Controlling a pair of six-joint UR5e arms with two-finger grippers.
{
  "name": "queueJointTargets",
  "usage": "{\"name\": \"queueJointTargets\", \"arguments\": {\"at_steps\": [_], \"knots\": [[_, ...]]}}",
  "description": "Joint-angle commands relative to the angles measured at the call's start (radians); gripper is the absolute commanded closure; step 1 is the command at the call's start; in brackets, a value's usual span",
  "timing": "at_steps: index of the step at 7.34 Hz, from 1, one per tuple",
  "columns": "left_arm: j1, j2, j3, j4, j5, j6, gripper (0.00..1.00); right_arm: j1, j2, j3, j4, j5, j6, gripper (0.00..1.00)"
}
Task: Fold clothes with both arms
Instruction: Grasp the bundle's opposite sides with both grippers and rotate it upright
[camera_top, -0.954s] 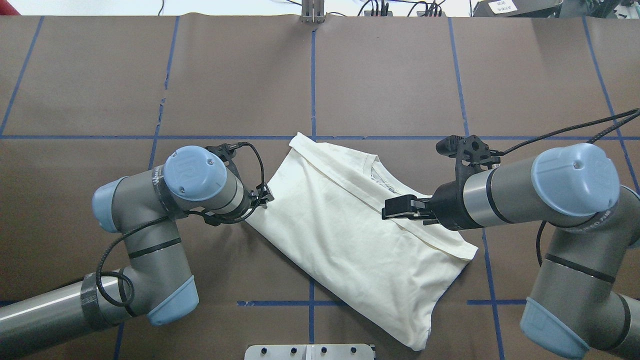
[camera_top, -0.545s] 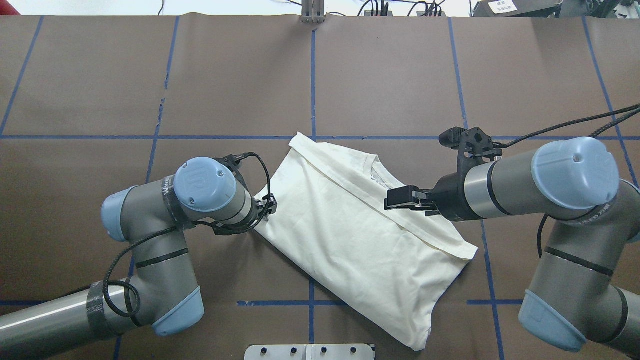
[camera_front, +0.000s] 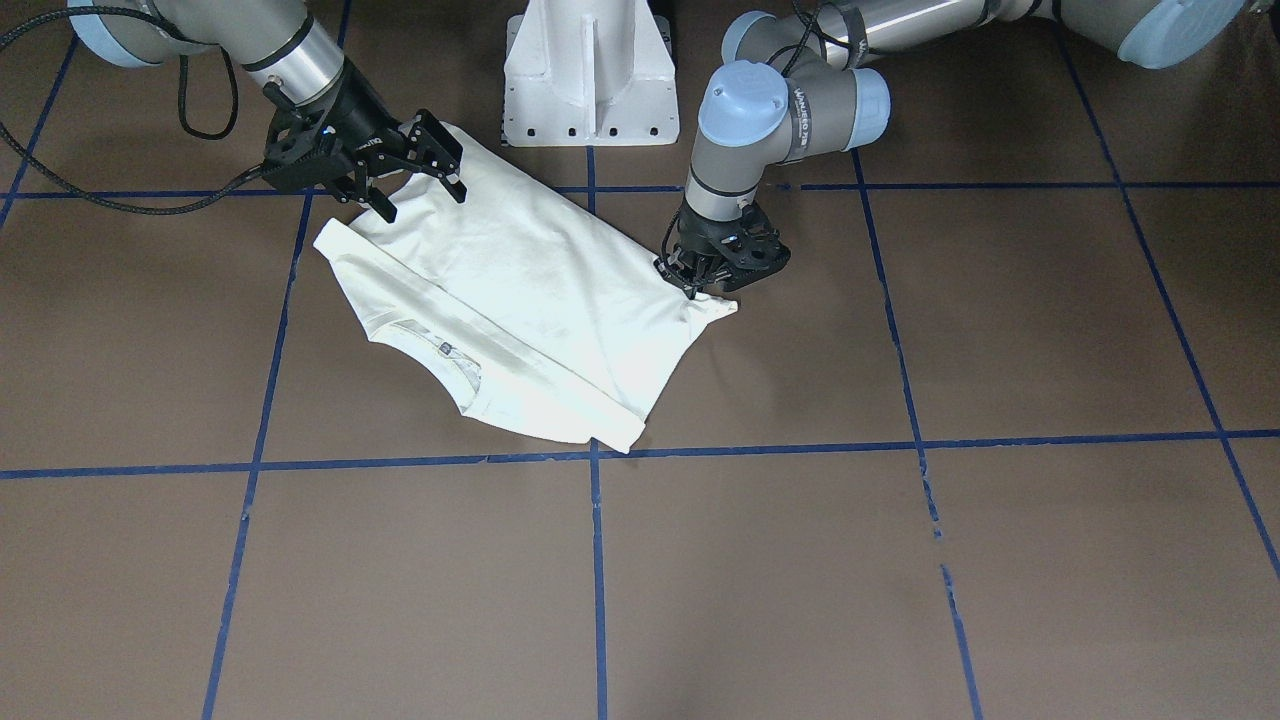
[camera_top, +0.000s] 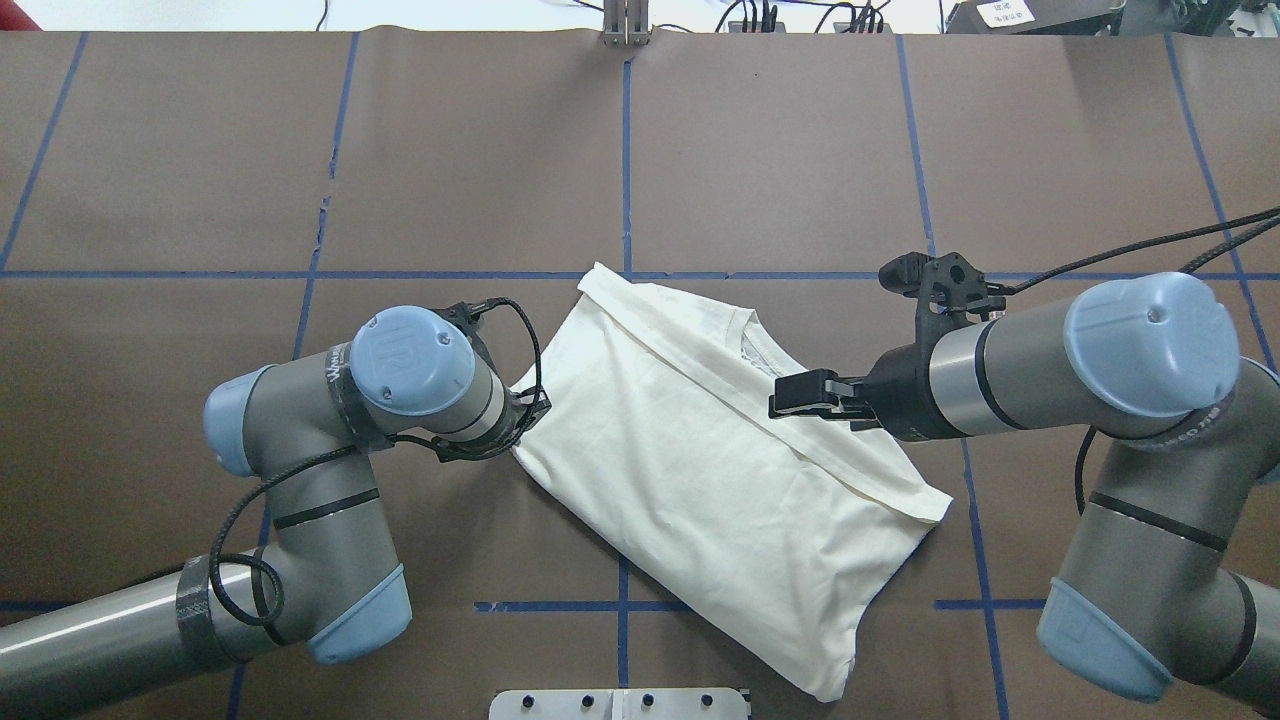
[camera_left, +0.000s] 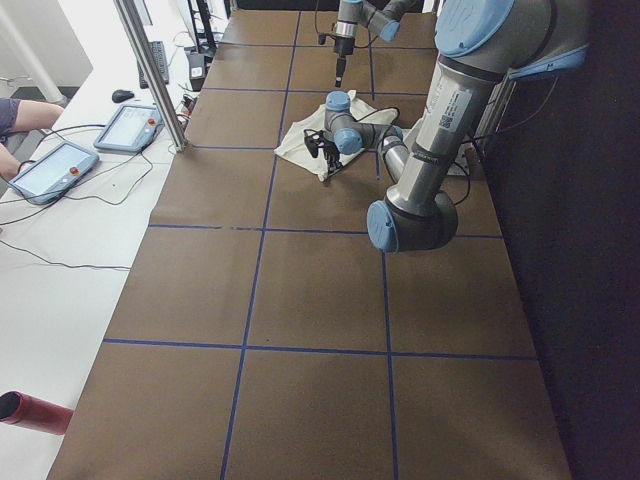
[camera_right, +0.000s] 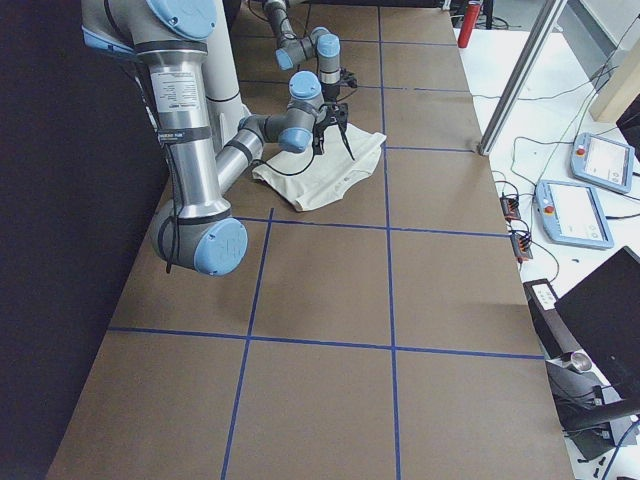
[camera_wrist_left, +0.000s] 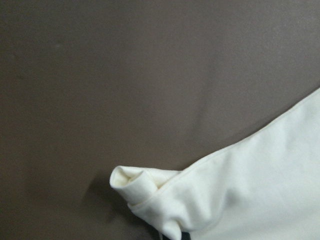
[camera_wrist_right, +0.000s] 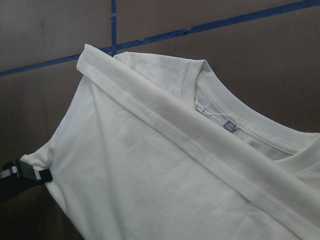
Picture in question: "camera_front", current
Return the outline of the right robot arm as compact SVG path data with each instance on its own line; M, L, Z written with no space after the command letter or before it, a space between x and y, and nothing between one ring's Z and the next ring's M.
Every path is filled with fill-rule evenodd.
M390 114L357 65L302 1L72 1L73 26L118 67L156 67L224 51L274 105L260 176L282 192L324 187L396 219L375 181L399 172L439 179L457 202L463 149L430 113Z

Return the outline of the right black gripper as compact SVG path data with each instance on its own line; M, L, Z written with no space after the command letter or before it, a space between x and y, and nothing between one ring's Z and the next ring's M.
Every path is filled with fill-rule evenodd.
M466 201L467 187L460 177L465 152L461 142L425 109L401 126L351 59L343 61L320 108L310 154L342 156L342 164L352 167L335 179L339 202L353 202L393 223L398 210L375 181L401 172L431 177L456 202Z

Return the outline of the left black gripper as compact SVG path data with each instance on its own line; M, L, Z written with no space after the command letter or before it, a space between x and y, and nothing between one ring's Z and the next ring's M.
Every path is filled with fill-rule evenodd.
M764 225L765 213L756 202L750 202L740 218L714 222L698 214L687 200L680 205L675 218L678 242L672 255L659 256L654 268L660 278L694 299L704 288L716 286L727 277L724 258L719 245L744 227Z

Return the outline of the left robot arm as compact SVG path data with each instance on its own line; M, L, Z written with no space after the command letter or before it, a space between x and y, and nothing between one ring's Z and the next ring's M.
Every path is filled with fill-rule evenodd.
M1243 1L822 1L787 17L749 12L721 44L698 109L682 202L655 260L692 297L785 268L790 251L756 201L767 167L877 141L890 88L873 61L991 22L1039 18L1146 69L1196 55Z

